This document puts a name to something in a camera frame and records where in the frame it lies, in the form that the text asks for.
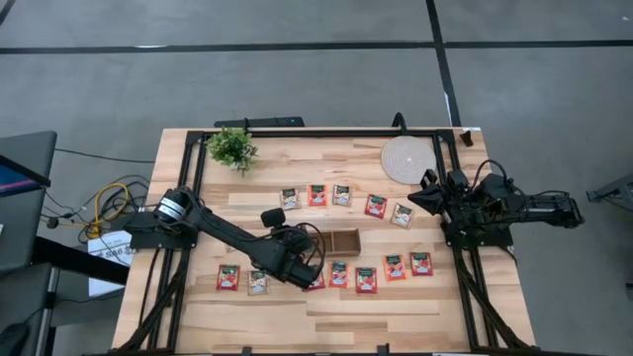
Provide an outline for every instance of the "wooden table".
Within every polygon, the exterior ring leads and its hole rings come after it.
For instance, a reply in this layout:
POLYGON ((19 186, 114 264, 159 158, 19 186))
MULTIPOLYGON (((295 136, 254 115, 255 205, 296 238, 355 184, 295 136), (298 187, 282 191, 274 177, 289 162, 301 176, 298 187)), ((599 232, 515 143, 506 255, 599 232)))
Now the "wooden table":
MULTIPOLYGON (((149 204, 157 203, 166 189, 175 187, 186 132, 182 129, 163 132, 149 188, 149 204)), ((227 253, 222 242, 201 235, 191 256, 177 352, 240 352, 242 346, 252 346, 254 352, 374 352, 378 344, 388 342, 393 352, 468 350, 453 257, 444 243, 439 217, 432 217, 407 200, 407 194, 418 191, 419 186, 396 183, 383 171, 381 149, 388 140, 257 138, 254 144, 259 147, 259 157, 245 178, 207 158, 202 198, 215 214, 254 234, 268 232, 259 215, 279 207, 281 189, 297 187, 305 202, 309 183, 325 183, 330 188, 334 183, 352 185, 351 208, 303 207, 287 212, 288 223, 314 223, 322 230, 360 228, 360 256, 339 260, 349 262, 352 267, 376 267, 379 292, 359 296, 352 282, 346 290, 304 293, 292 285, 273 281, 269 295, 249 297, 243 275, 237 292, 218 292, 220 264, 240 264, 246 271, 251 269, 250 263, 241 252, 227 253), (384 220, 363 214, 370 193, 389 199, 384 220), (409 230, 390 223, 395 203, 415 209, 409 230), (407 261, 409 278, 387 282, 381 256, 408 255, 410 251, 431 252, 434 276, 411 277, 407 261)), ((482 133, 473 132, 473 141, 472 147, 466 147, 459 139, 457 142, 462 169, 471 181, 479 164, 488 158, 482 133)), ((189 185, 194 168, 192 164, 189 185)), ((152 254, 153 251, 141 251, 134 258, 114 347, 128 340, 136 329, 152 254)), ((533 343, 513 261, 498 248, 482 248, 481 254, 493 305, 520 338, 533 343)), ((153 305, 160 265, 156 263, 151 281, 148 310, 153 305)), ((481 311, 476 302, 473 305, 480 343, 485 344, 481 311)), ((159 346, 165 345, 170 316, 170 309, 163 313, 159 346)))

